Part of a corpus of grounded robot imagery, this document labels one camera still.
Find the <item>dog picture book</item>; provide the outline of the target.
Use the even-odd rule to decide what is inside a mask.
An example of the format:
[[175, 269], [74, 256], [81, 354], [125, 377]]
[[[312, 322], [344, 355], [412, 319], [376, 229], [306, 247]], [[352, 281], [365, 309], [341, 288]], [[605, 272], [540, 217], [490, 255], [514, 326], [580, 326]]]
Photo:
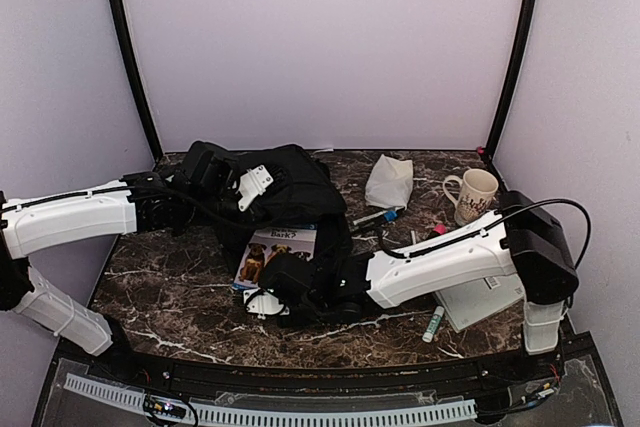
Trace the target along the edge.
[[241, 250], [232, 287], [235, 290], [257, 289], [266, 266], [280, 254], [292, 254], [303, 261], [311, 260], [317, 231], [316, 224], [256, 230]]

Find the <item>black student backpack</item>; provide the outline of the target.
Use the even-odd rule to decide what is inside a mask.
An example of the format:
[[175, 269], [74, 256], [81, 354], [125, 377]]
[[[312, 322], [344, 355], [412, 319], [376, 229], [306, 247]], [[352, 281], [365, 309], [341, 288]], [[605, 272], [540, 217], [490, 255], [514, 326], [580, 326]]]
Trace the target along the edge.
[[242, 171], [262, 165], [275, 180], [244, 212], [238, 210], [237, 201], [232, 199], [207, 205], [228, 221], [214, 226], [228, 273], [234, 275], [240, 267], [245, 247], [258, 224], [316, 225], [319, 232], [310, 263], [326, 275], [335, 273], [350, 254], [352, 241], [346, 222], [346, 202], [331, 181], [326, 164], [295, 144], [237, 152], [235, 158]]

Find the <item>grey shrink-wrapped notebook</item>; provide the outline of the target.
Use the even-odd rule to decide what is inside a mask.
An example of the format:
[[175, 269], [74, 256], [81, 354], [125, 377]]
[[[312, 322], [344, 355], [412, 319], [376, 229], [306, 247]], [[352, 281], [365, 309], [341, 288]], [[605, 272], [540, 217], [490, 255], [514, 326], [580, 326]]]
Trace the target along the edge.
[[500, 313], [524, 298], [517, 274], [485, 277], [434, 293], [456, 333]]

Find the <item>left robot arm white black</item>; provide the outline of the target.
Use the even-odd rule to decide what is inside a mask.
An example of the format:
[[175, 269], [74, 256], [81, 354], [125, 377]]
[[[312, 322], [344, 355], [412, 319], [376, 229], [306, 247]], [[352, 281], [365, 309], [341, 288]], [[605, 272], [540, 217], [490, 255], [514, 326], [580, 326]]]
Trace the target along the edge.
[[82, 306], [31, 266], [35, 252], [109, 235], [171, 229], [191, 224], [260, 228], [280, 218], [257, 214], [240, 220], [278, 185], [292, 191], [285, 165], [270, 158], [247, 160], [208, 142], [195, 142], [182, 162], [162, 172], [125, 175], [105, 184], [31, 199], [1, 201], [1, 309], [23, 315], [87, 354], [120, 383], [141, 374], [140, 359], [119, 322]]

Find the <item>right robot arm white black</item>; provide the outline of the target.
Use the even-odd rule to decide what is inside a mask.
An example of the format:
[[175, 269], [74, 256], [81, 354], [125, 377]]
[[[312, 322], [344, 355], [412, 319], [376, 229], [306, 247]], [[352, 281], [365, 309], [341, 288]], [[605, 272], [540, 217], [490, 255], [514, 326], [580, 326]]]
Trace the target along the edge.
[[282, 316], [288, 325], [350, 324], [373, 308], [402, 303], [486, 277], [515, 275], [524, 289], [524, 348], [510, 360], [521, 381], [534, 379], [559, 342], [565, 308], [579, 286], [580, 257], [573, 257], [550, 205], [580, 209], [563, 198], [531, 201], [504, 193], [498, 208], [469, 224], [399, 250], [345, 259], [327, 274], [318, 262], [278, 254], [258, 286], [244, 294], [248, 313]]

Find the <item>white tissue paper bag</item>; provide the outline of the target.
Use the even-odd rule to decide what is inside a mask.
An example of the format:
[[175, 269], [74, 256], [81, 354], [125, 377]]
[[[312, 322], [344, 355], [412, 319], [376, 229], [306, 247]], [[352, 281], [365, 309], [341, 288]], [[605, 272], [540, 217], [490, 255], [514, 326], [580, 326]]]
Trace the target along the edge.
[[365, 202], [380, 208], [406, 208], [413, 191], [413, 161], [382, 154], [365, 185]]

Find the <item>black marker blue cap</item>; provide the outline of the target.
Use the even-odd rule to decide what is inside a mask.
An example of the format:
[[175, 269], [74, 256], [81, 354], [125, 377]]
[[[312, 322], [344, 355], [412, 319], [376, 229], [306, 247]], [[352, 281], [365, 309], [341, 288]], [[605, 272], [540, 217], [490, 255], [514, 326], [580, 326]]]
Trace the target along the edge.
[[378, 225], [395, 221], [398, 217], [402, 216], [405, 212], [404, 207], [392, 208], [388, 210], [379, 211], [373, 214], [369, 214], [360, 219], [356, 219], [352, 222], [354, 227], [361, 227], [364, 225]]

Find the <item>green white glue stick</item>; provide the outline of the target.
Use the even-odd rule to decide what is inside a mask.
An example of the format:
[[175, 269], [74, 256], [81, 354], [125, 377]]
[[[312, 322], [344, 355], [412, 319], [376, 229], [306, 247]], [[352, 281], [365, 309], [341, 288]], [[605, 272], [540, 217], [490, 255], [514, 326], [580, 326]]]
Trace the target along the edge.
[[438, 331], [438, 328], [441, 324], [441, 321], [444, 317], [445, 309], [442, 306], [438, 306], [435, 308], [431, 319], [427, 325], [426, 330], [422, 335], [422, 341], [426, 343], [431, 343]]

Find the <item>cream patterned mug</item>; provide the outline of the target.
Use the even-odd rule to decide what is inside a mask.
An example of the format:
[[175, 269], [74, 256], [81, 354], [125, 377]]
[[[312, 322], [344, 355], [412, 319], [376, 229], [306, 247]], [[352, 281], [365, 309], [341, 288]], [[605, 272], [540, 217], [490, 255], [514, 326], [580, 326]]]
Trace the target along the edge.
[[454, 205], [454, 221], [465, 226], [479, 219], [492, 204], [498, 179], [482, 169], [468, 169], [461, 177], [447, 176], [442, 182], [446, 198]]

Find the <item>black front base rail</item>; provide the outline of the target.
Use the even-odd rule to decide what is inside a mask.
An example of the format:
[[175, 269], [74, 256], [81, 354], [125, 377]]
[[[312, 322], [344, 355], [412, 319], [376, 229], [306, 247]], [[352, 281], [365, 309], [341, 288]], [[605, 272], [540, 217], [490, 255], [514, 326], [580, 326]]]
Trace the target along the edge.
[[561, 330], [551, 354], [526, 355], [515, 323], [489, 323], [461, 333], [443, 327], [422, 341], [419, 317], [337, 328], [285, 331], [261, 323], [139, 327], [127, 332], [141, 369], [134, 387], [209, 397], [247, 393], [400, 393], [433, 389], [471, 394], [547, 377], [584, 374], [600, 385], [600, 359], [590, 334]]

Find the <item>left black frame post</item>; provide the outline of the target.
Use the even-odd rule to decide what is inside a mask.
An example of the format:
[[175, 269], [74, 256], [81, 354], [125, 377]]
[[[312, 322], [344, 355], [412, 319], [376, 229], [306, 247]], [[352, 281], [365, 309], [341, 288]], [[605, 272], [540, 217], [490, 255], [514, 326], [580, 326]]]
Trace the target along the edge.
[[152, 119], [151, 108], [145, 93], [142, 76], [138, 67], [136, 54], [134, 52], [133, 40], [125, 11], [125, 3], [124, 0], [108, 0], [108, 2], [121, 59], [134, 100], [137, 116], [143, 129], [145, 140], [152, 158], [155, 161], [159, 161], [163, 157], [164, 152], [155, 123]]

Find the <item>black frame post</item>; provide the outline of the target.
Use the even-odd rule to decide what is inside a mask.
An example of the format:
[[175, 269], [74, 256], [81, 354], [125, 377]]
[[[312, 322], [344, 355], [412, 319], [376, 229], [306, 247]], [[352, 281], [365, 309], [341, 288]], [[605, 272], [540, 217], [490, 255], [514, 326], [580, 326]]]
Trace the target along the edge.
[[145, 93], [142, 76], [138, 67], [136, 54], [134, 52], [133, 40], [125, 11], [125, 3], [124, 0], [108, 0], [108, 2], [121, 59], [134, 100], [137, 116], [143, 129], [145, 140], [152, 158], [155, 161], [159, 161], [163, 157], [164, 152], [155, 123], [152, 119], [151, 108]]
[[509, 110], [515, 94], [519, 74], [524, 60], [529, 32], [533, 20], [536, 0], [521, 0], [513, 45], [505, 72], [504, 82], [498, 99], [495, 115], [483, 149], [483, 161], [493, 162], [506, 125]]

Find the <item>right black frame post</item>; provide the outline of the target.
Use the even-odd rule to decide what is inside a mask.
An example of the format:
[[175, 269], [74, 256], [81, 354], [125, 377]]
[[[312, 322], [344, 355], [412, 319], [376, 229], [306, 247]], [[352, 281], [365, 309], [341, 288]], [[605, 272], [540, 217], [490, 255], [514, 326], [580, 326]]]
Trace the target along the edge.
[[483, 149], [483, 161], [493, 162], [506, 125], [509, 110], [515, 94], [519, 74], [524, 60], [529, 32], [533, 20], [536, 0], [521, 0], [513, 45], [505, 72], [504, 82], [498, 99], [495, 115]]

